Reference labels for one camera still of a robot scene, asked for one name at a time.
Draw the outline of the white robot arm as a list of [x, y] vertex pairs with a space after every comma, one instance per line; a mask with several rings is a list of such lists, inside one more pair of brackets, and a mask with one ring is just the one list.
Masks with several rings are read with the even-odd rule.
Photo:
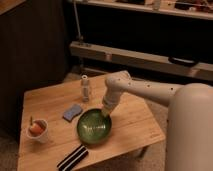
[[102, 113], [108, 116], [124, 92], [168, 107], [165, 171], [213, 171], [213, 86], [133, 80], [108, 74]]

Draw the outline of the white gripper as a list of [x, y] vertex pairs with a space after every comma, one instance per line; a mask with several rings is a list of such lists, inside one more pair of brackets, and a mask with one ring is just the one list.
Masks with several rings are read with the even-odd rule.
[[122, 96], [122, 92], [108, 89], [102, 100], [102, 108], [101, 112], [104, 117], [107, 117], [112, 113], [112, 111], [116, 108], [116, 106], [120, 102], [120, 98]]

